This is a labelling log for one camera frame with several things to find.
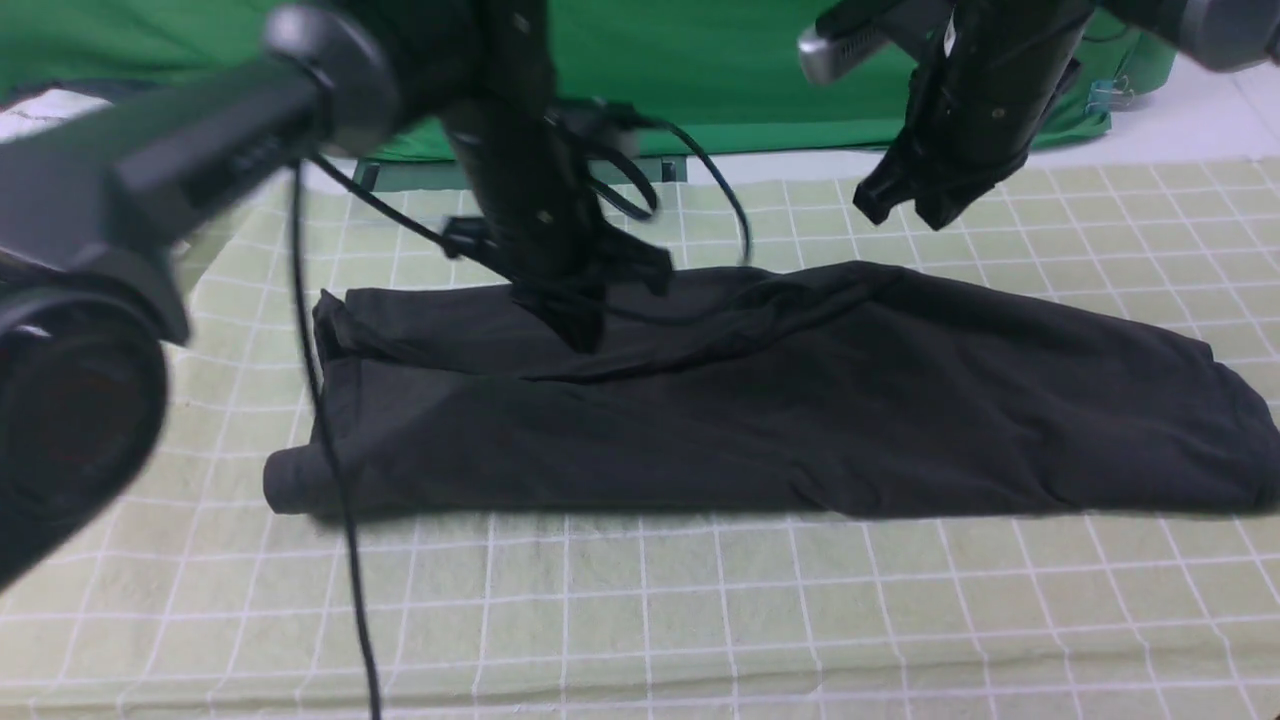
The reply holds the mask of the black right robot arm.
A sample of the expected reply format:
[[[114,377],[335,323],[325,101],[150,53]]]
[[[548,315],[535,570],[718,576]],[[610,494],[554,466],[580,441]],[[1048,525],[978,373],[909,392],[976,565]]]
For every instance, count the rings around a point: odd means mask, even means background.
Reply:
[[[810,85],[832,85],[891,44],[916,63],[904,126],[858,186],[854,206],[881,224],[913,202],[941,231],[1020,170],[1076,81],[1074,54],[1098,10],[1206,70],[1277,60],[1275,1],[836,3],[797,38]]]

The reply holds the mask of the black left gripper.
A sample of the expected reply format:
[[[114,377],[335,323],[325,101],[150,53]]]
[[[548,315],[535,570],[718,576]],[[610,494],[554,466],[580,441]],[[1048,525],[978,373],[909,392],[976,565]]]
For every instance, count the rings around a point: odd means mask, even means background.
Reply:
[[[579,249],[564,242],[511,249],[512,300],[541,320],[577,354],[594,354],[605,334],[605,315],[614,309],[608,291],[640,284],[663,296],[673,277],[667,250],[649,245],[613,225],[599,227]]]

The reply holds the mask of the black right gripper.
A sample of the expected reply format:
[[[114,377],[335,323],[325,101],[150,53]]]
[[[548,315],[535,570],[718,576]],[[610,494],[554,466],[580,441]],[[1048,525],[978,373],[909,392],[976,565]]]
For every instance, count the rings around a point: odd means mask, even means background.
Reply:
[[[913,202],[941,231],[1025,165],[1050,109],[1048,91],[1021,102],[972,95],[955,102],[941,87],[914,85],[902,129],[855,188],[852,205],[879,225]]]

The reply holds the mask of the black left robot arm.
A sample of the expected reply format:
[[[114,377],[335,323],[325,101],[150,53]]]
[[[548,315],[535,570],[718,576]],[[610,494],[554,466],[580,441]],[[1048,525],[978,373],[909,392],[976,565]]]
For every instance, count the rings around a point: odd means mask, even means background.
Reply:
[[[3,145],[3,584],[140,474],[189,340],[173,247],[276,172],[361,158],[438,118],[480,218],[440,243],[503,275],[571,348],[605,290],[663,295],[667,251],[609,224],[566,124],[544,1],[302,1],[260,56]]]

